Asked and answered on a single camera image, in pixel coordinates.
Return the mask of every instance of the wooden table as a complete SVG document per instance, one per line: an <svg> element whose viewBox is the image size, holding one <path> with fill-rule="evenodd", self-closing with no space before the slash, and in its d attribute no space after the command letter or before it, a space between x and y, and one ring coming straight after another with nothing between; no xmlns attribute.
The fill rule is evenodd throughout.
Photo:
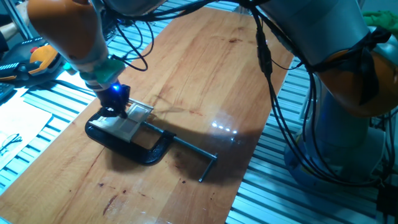
<svg viewBox="0 0 398 224"><path fill-rule="evenodd" d="M153 124L218 152L204 183L209 160L178 144L144 167L88 138L95 100L0 197L0 216L29 224L224 223L271 109L255 34L252 17L200 9L156 38L147 72L120 76L132 98L155 107ZM268 29L266 36L273 59L288 67L292 55ZM277 90L285 73L274 67ZM148 147L158 137L148 135L135 141Z"/></svg>

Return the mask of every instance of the white paper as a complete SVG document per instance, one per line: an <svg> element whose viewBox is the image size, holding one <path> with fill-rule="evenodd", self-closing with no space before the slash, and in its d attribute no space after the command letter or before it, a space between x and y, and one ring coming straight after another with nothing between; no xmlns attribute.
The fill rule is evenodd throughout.
<svg viewBox="0 0 398 224"><path fill-rule="evenodd" d="M0 154L0 169L38 135L51 117L51 113L23 102L23 98L14 98L0 106L0 148L13 134L22 138L22 142L9 145L7 152Z"/></svg>

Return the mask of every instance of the metal rod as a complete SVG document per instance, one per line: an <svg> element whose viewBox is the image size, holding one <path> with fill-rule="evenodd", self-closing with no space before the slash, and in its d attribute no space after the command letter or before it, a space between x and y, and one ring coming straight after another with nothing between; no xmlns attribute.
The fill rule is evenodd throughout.
<svg viewBox="0 0 398 224"><path fill-rule="evenodd" d="M147 122L142 122L142 124L143 124L144 126L147 126L148 128L151 128L152 130L154 130L154 131L156 131L156 132L158 132L158 133L160 133L160 134L163 133L163 130L162 130L162 129L160 129L160 128L158 128L158 127L152 125L152 124L149 124L149 123L147 123ZM173 140L176 141L176 142L178 142L178 143L180 143L180 144L183 145L183 146L187 146L188 148L194 150L195 152L197 152L197 153L199 153L199 154L201 154L201 155L203 155L203 156L206 156L207 158L211 159L212 162L217 160L217 156L215 156L215 155L213 155L213 154L211 154L211 153L209 153L209 152L206 152L206 151L204 151L204 150L202 150L202 149L200 149L200 148L194 146L193 144L189 144L189 143L187 143L186 141L184 141L184 140L182 140L182 139L180 139L180 138L178 138L178 137L176 137L176 136L173 138Z"/></svg>
<svg viewBox="0 0 398 224"><path fill-rule="evenodd" d="M1 0L1 2L2 2L4 8L6 9L7 13L11 17L12 21L14 22L15 26L17 27L17 30L21 34L22 38L24 40L32 39L33 36L30 33L29 28L26 26L23 18L19 14L14 3L11 2L10 0Z"/></svg>
<svg viewBox="0 0 398 224"><path fill-rule="evenodd" d="M211 160L209 165L207 166L205 172L203 173L203 175L200 177L199 182L201 183L203 181L203 179L206 177L207 173L209 173L211 167L214 165L216 161L215 160Z"/></svg>

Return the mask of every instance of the black cable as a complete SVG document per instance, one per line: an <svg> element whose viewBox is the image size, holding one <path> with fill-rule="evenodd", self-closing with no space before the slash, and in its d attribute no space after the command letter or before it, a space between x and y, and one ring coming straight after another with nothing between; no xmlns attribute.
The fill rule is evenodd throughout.
<svg viewBox="0 0 398 224"><path fill-rule="evenodd" d="M150 45L149 51L148 51L146 54L144 54L143 57L148 56L148 55L152 52L152 50L154 49L154 44L155 44L154 31L152 30L152 28L150 27L150 24L149 24L148 22L145 22L145 23L147 24L147 26L148 26L148 28L149 28L150 37L151 37L151 39L152 39L152 43L151 43L151 45ZM126 60L136 60L136 59L139 59L139 57L135 57L135 58L126 58Z"/></svg>
<svg viewBox="0 0 398 224"><path fill-rule="evenodd" d="M187 15L191 12L194 12L196 10L199 10L203 6L206 6L209 3L215 2L217 0L204 0L204 1L195 1L188 3L186 5L180 6L180 7L175 7L163 12L150 12L148 14L145 14L143 16L125 16L123 14L120 14L116 12L115 10L111 9L106 3L104 3L104 6L107 11L113 14L115 18L118 19L126 19L126 20L133 20L133 21L145 21L145 22L155 22L155 21L161 21L161 20L166 20L166 19L174 19L180 16ZM181 12L175 16L169 16L169 17L163 17L168 14L173 14L176 12Z"/></svg>
<svg viewBox="0 0 398 224"><path fill-rule="evenodd" d="M136 22L133 22L132 24L136 27L136 29L137 29L137 31L138 31L138 34L139 34L139 36L140 36L140 38L141 38L138 47L136 47L136 49L139 49L140 47L142 47L142 44L144 43L144 37L142 36L141 30L140 30L140 28L138 28ZM131 49L129 52L127 52L127 53L122 57L122 59L123 59L123 60L127 60L127 57L129 56L129 54L130 54L132 51L134 51L134 50Z"/></svg>
<svg viewBox="0 0 398 224"><path fill-rule="evenodd" d="M177 18L177 17L180 17L180 16L187 15L189 13L192 13L192 12L200 9L201 7L205 6L206 4L214 2L214 1L215 0L197 1L197 2L193 2L193 3L187 4L187 5L181 6L181 7L170 9L170 10L167 10L167 11L164 11L164 12L148 13L148 14L146 14L144 16L138 16L138 17L128 17L128 16L120 15L117 12L116 13L114 12L114 14L117 16L117 18L121 18L121 19L131 19L131 20L135 20L135 21L139 20L139 21L146 21L146 22L161 21L161 20L165 20L165 19L174 19L174 18ZM257 37L261 38L261 42L262 42L261 44L264 45L266 43L266 40L265 40L265 35L264 35L264 33L262 31L262 28L261 28L262 24L260 23L259 17L262 19L262 22L265 22L267 24L267 26L271 29L271 31L278 38L280 38L280 39L282 39L284 41L285 45L290 47L289 50L292 51L294 53L294 55L296 57L298 57L302 61L302 63L307 65L308 62L306 61L305 57L301 54L301 52L298 50L298 48L296 48L296 46L293 44L293 42L286 35L284 35L284 33L273 22L271 22L265 15L261 14L256 9L256 4L253 3L253 2L254 1L243 1L243 2L238 2L238 3L244 3L246 5L246 7L252 12L253 17L254 17L254 19L256 21L256 24L257 24ZM165 16L167 14L171 14L171 13L175 13L175 12L181 12L181 13L177 14L177 15L174 15L174 16L162 17L162 16ZM120 28L118 26L117 26L117 28L118 28L118 31L122 35L122 32L121 32ZM144 57L137 52L137 50L134 48L134 46L131 45L131 43L129 43L129 45L138 54L138 56L139 56L138 58L143 60L143 62L146 65L146 69L147 69L147 64L146 64L146 61L144 60ZM269 63L272 63L272 59L270 58L269 62L268 62L268 61L261 60L261 58L260 58L260 61L261 61L260 62L260 66L261 66L263 72L265 73L267 81L268 81L268 84L269 84L270 97L271 97L271 103L272 103L272 110L274 112L274 115L275 115L275 118L277 120L278 126L279 126L279 128L280 128L280 130L282 132L282 135L284 136L284 138L286 140L286 143L291 148L292 152L295 154L295 157L299 160L299 162L302 165L302 167L308 173L312 174L314 177L316 177L318 179L330 182L332 184L340 184L340 185L350 186L350 187L368 187L368 186L373 186L375 184L378 184L378 183L384 181L384 180L382 180L380 178L380 180L379 179L374 179L372 181L364 182L364 183L342 182L342 181L336 180L335 178L331 177L330 174L326 173L324 170L322 170L319 167L317 167L316 163L308 160L308 158L300 150L298 144L295 142L295 139L294 139L292 133L290 132L289 127L287 126L287 123L286 123L284 117L282 116L282 112L280 110L279 102L278 102L277 96L275 94L274 87L272 86L272 83L271 83L271 73L267 74L265 72L266 69L269 69ZM314 116L316 115L316 97L317 97L315 88L316 87L314 86L313 90L311 91L312 92L312 99L311 100L313 100L312 103L314 104L314 106L313 106L313 123L312 123L313 131L312 131L312 134L315 134L315 118L314 118ZM383 171L384 171L384 174L387 174L387 176L388 176L388 170L384 169Z"/></svg>
<svg viewBox="0 0 398 224"><path fill-rule="evenodd" d="M398 109L396 109L392 114L391 114L391 117L390 118L393 118L396 114L398 113ZM383 122L385 122L386 121L386 118L381 118L381 121L380 122L378 122L378 124L377 125L375 125L374 127L375 128L380 128L380 125L382 125L383 124Z"/></svg>
<svg viewBox="0 0 398 224"><path fill-rule="evenodd" d="M284 68L284 67L282 67L281 65L279 65L278 63L276 63L273 59L271 59L272 60L272 62L276 65L276 66L278 66L279 68L281 68L281 69L283 69L283 70L295 70L296 68L299 68L300 66L302 66L303 65L303 62L300 62L296 67L294 67L294 68Z"/></svg>
<svg viewBox="0 0 398 224"><path fill-rule="evenodd" d="M251 10L252 10L252 12L253 12L254 19L256 20L257 31L258 31L258 30L259 30L259 27L261 27L261 24L260 24L260 22L259 22L259 20L258 20L258 17L256 18L257 12L258 12L258 11L257 11L256 9L251 9ZM340 184L340 185L349 186L349 187L369 187L369 186L374 186L374 185L376 185L376 184L379 184L379 183L382 181L382 180L380 181L379 179L374 179L374 180L372 180L372 181L364 182L364 183L351 183L351 182L342 182L342 181L339 181L339 180L332 179L332 178L330 178L330 177L325 177L325 174L326 174L326 173L325 173L323 170L321 170L321 169L316 169L316 168L314 167L314 165L316 165L316 164L312 164L310 161L308 161L308 159L303 155L302 151L301 151L301 150L298 150L298 152L300 153L300 155L302 156L302 158L305 160L305 162L306 162L316 173L313 172L313 170L310 170L310 169L301 161L301 159L300 159L300 157L298 156L297 152L295 152L295 149L292 147L292 145L291 145L291 143L290 143L290 139L291 139L291 142L295 145L295 147L296 147L297 149L299 149L297 143L295 142L295 139L293 139L293 136L291 135L291 132L289 131L289 128L287 127L287 124L286 124L285 121L284 121L284 118L283 118L283 116L282 116L282 112L280 111L280 106L279 106L279 103L277 102L277 97L276 97L276 95L275 95L275 91L274 91L273 86L272 86L272 84L271 84L271 78L270 78L267 74L266 74L266 77L267 77L267 81L269 82L270 96L271 96L271 103L272 103L272 110L273 110L274 115L275 115L275 117L276 117L276 120L277 120L277 122L278 122L279 128L280 128L282 134L284 135L284 138L285 138L287 144L288 144L289 147L291 148L292 152L295 154L295 157L299 160L299 162L301 163L302 167L303 167L306 171L308 171L310 174L314 175L316 178L319 178L319 179L321 179L321 180L324 180L324 181L327 181L327 182L331 182L331 183L333 183L333 184ZM282 123L284 124L284 127L282 127L282 125L281 125L281 123L280 123L280 121L279 121L279 118L278 118L278 115L277 115L277 113L276 113L276 109L275 109L275 108L278 110L279 114L281 115L280 120L281 120ZM313 110L314 110L314 109L315 109L315 112L313 112L313 115L315 116L315 114L316 114L316 106L314 106Z"/></svg>
<svg viewBox="0 0 398 224"><path fill-rule="evenodd" d="M118 57L118 56L116 56L116 55L112 55L111 58L116 59L116 60L119 60L119 61L125 63L127 66L129 66L129 67L131 67L131 68L133 68L133 69L135 69L135 70L137 70L137 71L140 71L140 72L144 72L144 71L148 70L148 63L147 63L147 61L146 61L145 58L138 52L138 50L135 48L135 46L133 46L133 44L132 44L132 43L130 42L130 40L126 37L126 35L124 35L124 32L120 29L119 24L116 24L116 28L117 28L117 30L119 31L120 35L123 37L123 39L127 42L127 44L133 49L133 51L135 51L135 53L136 53L136 54L138 55L138 57L142 60L142 62L144 62L145 68L138 68L138 67L135 67L135 66L131 65L129 62L123 60L123 58L120 58L120 57Z"/></svg>

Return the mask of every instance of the wire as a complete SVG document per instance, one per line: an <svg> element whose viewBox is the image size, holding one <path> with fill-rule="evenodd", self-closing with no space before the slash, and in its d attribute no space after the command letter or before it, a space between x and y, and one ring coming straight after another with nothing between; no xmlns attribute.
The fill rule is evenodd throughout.
<svg viewBox="0 0 398 224"><path fill-rule="evenodd" d="M149 31L150 31L150 37L151 37L151 39L152 39L152 44L150 45L149 51L148 51L146 54L144 54L143 57L148 56L148 55L152 52L152 50L154 49L154 44L155 44L154 31L152 30L152 28L150 27L150 24L149 24L148 22L145 22L145 23L147 24L148 29L149 29ZM139 57L126 58L125 60L135 60L135 59L139 59Z"/></svg>
<svg viewBox="0 0 398 224"><path fill-rule="evenodd" d="M253 16L254 16L254 19L256 20L256 24L257 24L257 31L259 32L259 29L260 29L260 27L261 27L261 23L259 22L259 19L258 19L258 15L260 14L259 12L258 12L258 10L257 9L255 9L255 8L253 8L253 9L250 9L251 11L252 11L252 13L253 13ZM262 17L262 19L264 19L264 22L268 25L268 23L269 22L267 22L267 20L265 19L265 17ZM260 43L259 42L259 40L257 40L257 45L258 46L260 46L261 44L263 44L263 43ZM261 60L260 60L260 66L263 68L264 67L264 65L263 65L263 63L264 62L262 62ZM303 152L300 150L300 148L298 147L298 145L297 145L297 143L295 142L295 139L293 138L293 136L292 136L292 134L291 134L291 132L290 132L290 130L289 130L289 127L287 126L287 124L286 124L286 122L285 122L285 120L284 120L284 118L283 118L283 116L282 116L282 112L281 112L281 110L280 110L280 106L279 106L279 103L278 103L278 101L277 101L277 97L276 97L276 95L275 95L275 91L274 91L274 88L273 88L273 86L272 86L272 83L271 83L271 77L270 77L270 75L269 74L265 74L266 75L266 78L267 78L267 81L268 81L268 84L269 84L269 89L270 89L270 96L271 96L271 103L272 103L272 110L273 110L273 112L274 112L274 116L275 116L275 118L276 118L276 120L277 120L277 122L278 122L278 126L279 126L279 128L280 128L280 130L281 130L281 132L282 132L282 135L284 136L284 138L285 138L285 140L286 140L286 143L288 144L288 146L291 148L291 150L292 150L292 152L294 153L294 155L295 155L295 157L298 159L298 161L300 162L300 164L302 165L302 167L306 170L306 171L308 171L310 174L312 174L314 177L316 177L316 178L319 178L319 179L321 179L321 180L324 180L324 181L327 181L327 182L329 182L329 183L332 183L332 184L338 184L338 185L343 185L343 186L348 186L348 187L370 187L370 186L375 186L375 185L377 185L377 184L380 184L382 181L384 181L384 177L383 178L379 178L379 179L374 179L374 180L370 180L370 181L367 181L367 182L363 182L363 183L355 183L355 182L345 182L345 181L341 181L340 179L341 179L341 177L336 177L336 176L334 176L334 177L332 177L329 173L326 173L324 170L321 170L317 165L316 165L316 163L314 163L313 162L313 160L312 161L309 161L306 157L305 157L305 155L303 154ZM312 98L313 98L313 114L312 114L312 119L313 119L313 121L312 121L312 134L313 134L313 140L314 140L314 145L316 145L316 138L315 138L315 116L316 116L316 109L317 109L317 107L316 107L316 97L317 97L317 94L316 94L316 87L315 87L315 81L314 81L314 79L312 79L312 87L313 87L313 91L312 91ZM330 173L331 174L334 174L334 172L329 168L328 170L330 170Z"/></svg>
<svg viewBox="0 0 398 224"><path fill-rule="evenodd" d="M150 12L146 15L143 16L136 16L136 17L130 17L130 16L125 16L125 15L121 15L115 11L113 11L112 9L110 9L107 5L105 5L105 7L107 9L109 9L111 11L111 13L114 14L115 17L117 17L118 19L127 19L127 20L134 20L134 21L144 21L147 23L149 29L150 29L150 25L148 24L148 22L154 22L154 21L161 21L161 20L166 20L166 19L174 19L177 17L181 17L184 15L187 15L189 13L195 12L197 10L199 10L201 7L205 6L208 3L211 2L215 2L216 0L202 0L202 1L195 1L192 2L190 4L186 4L184 6L180 6L180 7L176 7L173 9L169 9L167 11L163 11L163 12ZM271 73L272 73L272 67L270 67L270 63L274 63L275 65L277 65L278 67L285 69L285 70L293 70L298 68L299 66L301 66L302 64L304 65L309 65L309 63L306 61L305 57L302 55L301 51L299 51L298 48L296 48L296 46L294 45L294 43L272 22L270 21L265 15L263 15L262 13L260 13L258 11L258 9L256 9L256 6L258 5L258 1L253 0L253 1L248 1L248 0L240 0L240 1L234 1L234 0L225 0L225 1L229 1L229 2L237 2L240 3L241 5L245 5L246 8L248 8L251 12L252 15L254 17L254 20L256 22L257 25L257 34L256 34L256 38L257 38L257 45L258 45L258 53L259 53L259 62L260 62L260 66L261 66L261 70L264 72L267 82L268 82L268 86L269 86L269 92L270 92L270 98L271 98L271 105L272 105L272 111L274 113L274 116L276 118L276 121L278 123L278 126L282 132L282 135L284 136L284 139L286 140L286 143L288 145L288 147L291 149L291 151L293 152L294 156L298 159L300 165L311 175L313 175L314 177L323 180L325 182L329 182L332 184L338 184L338 185L343 185L343 186L348 186L348 187L369 187L369 186L374 186L377 184L382 183L386 177L388 177L389 173L391 172L390 170L392 170L392 167L394 165L394 160L395 160L395 151L392 150L393 152L389 152L389 150L387 150L387 153L389 154L389 161L388 161L388 166L384 167L383 166L383 174L378 178L378 179L373 179L367 182L362 182L362 183L356 183L356 182L347 182L344 181L340 176L336 175L333 170L329 167L329 165L325 162L324 158L322 157L322 154L320 153L320 150L317 146L317 141L316 141L316 136L315 136L315 120L316 120L316 112L317 112L317 90L316 90L316 86L315 86L315 79L313 77L313 73L309 72L310 75L310 80L311 80L311 85L310 85L310 98L308 99L308 105L306 108L306 112L305 112L305 121L303 123L303 138L305 136L305 124L306 124L306 120L308 118L308 114L310 111L310 107L311 107L311 103L313 105L312 108L312 123L311 123L311 132L312 132L312 139L313 139L313 145L315 150L317 151L317 156L319 158L319 160L322 162L323 166L326 168L325 171L321 168L318 167L318 165L313 161L313 159L307 158L307 156L303 153L303 151L300 149L300 147L298 146L295 138L293 137L291 131L289 130L289 127L287 126L286 120L283 117L283 114L281 112L280 106L279 106L279 102L277 99L277 95L275 93L274 87L272 85L271 82ZM173 14L176 12L180 12L179 14L176 15L172 15L172 16L168 16L169 14ZM265 23L272 31L272 33L274 35L277 36L278 39L280 39L281 41L283 41L283 43L289 47L289 50L296 56L298 57L301 62L295 67L295 68L284 68L282 66L280 66L278 63L276 63L275 61L273 61L271 59L271 55L269 53L269 48L266 45L266 38L265 38L265 34L263 31L263 23ZM141 55L137 49L130 43L130 41L128 41L127 37L123 34L123 32L121 31L121 29L119 28L118 25L116 25L117 30L119 31L119 33L122 35L122 37L126 40L126 42L130 45L130 47L132 48L133 51L135 51L135 53L138 55L137 58L119 58L115 55L113 55L113 57L115 59L121 60L124 63L126 63L128 66L135 68L136 70L139 71L145 71L147 70L148 66L147 63L144 59L145 56L149 55L152 52L153 49L153 45L154 45L154 36L153 36L153 32L151 31L151 35L152 35L152 46L151 49L149 50L148 53L146 53L144 56ZM130 65L129 63L126 62L126 59L128 60L134 60L134 59L141 59L144 64L145 64L145 68L137 68L134 67L132 65ZM390 132L390 139L391 139L391 143L392 143L392 147L394 147L394 140L392 139L392 132Z"/></svg>
<svg viewBox="0 0 398 224"><path fill-rule="evenodd" d="M142 44L144 43L144 37L142 36L141 30L140 30L140 28L138 28L136 22L133 22L132 24L136 27L136 29L137 29L137 31L138 31L138 34L139 34L139 36L140 36L140 43L139 43L138 47L136 47L136 49L140 49L140 47L142 47ZM124 54L124 56L122 57L122 59L123 59L123 60L128 60L127 57L128 57L129 54L130 54L131 52L133 52L133 51L134 51L134 50L131 49L129 52L127 52L126 54Z"/></svg>
<svg viewBox="0 0 398 224"><path fill-rule="evenodd" d="M396 109L396 110L390 115L390 118L393 118L397 113L398 113L398 109ZM383 122L386 121L386 118L383 116L383 117L381 118L381 121L378 122L378 124L375 125L374 127L375 127L375 128L381 128L380 125L382 125Z"/></svg>
<svg viewBox="0 0 398 224"><path fill-rule="evenodd" d="M129 67L131 67L131 68L133 68L133 69L135 69L135 70L137 70L137 71L140 71L140 72L144 72L144 71L148 70L148 63L147 63L147 61L146 61L145 58L138 52L138 50L135 48L135 46L133 46L133 44L132 44L132 43L130 42L130 40L126 37L126 35L124 35L124 32L120 29L119 24L117 24L117 23L116 23L116 28L117 28L117 30L119 31L120 35L123 37L123 39L127 42L127 44L133 49L133 51L135 51L135 53L136 53L136 54L138 55L138 57L142 60L142 62L144 62L145 68L138 68L138 67L135 67L135 66L131 65L129 62L127 62L126 60L124 60L123 58L118 57L118 56L116 56L116 55L112 55L111 58L116 59L116 60L119 60L119 61L125 63L127 66L129 66Z"/></svg>
<svg viewBox="0 0 398 224"><path fill-rule="evenodd" d="M283 69L283 70L295 70L296 68L299 68L300 66L302 66L303 65L303 62L300 62L298 65L296 65L296 67L294 67L294 68L284 68L284 67L282 67L282 66L280 66L278 63L276 63L273 59L271 59L272 60L272 62L276 65L276 66L278 66L279 68L281 68L281 69Z"/></svg>

